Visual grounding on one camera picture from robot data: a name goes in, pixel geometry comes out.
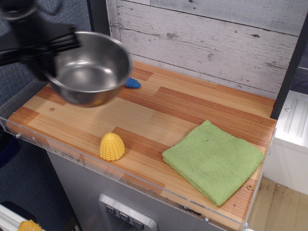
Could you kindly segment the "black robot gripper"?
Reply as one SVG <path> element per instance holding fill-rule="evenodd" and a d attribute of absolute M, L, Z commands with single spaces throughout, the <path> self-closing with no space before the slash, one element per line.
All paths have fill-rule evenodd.
<path fill-rule="evenodd" d="M 23 62 L 40 81 L 57 76 L 58 53 L 80 47 L 74 25 L 48 22 L 38 13 L 8 22 L 11 30 L 0 37 L 0 65 Z"/>

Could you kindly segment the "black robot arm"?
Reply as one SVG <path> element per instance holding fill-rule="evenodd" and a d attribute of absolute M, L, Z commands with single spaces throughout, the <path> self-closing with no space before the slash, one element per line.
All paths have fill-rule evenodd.
<path fill-rule="evenodd" d="M 2 0 L 0 17 L 11 28 L 0 38 L 0 64 L 23 63 L 41 81 L 57 76 L 59 53 L 80 47 L 76 27 L 44 20 L 34 0 Z"/>

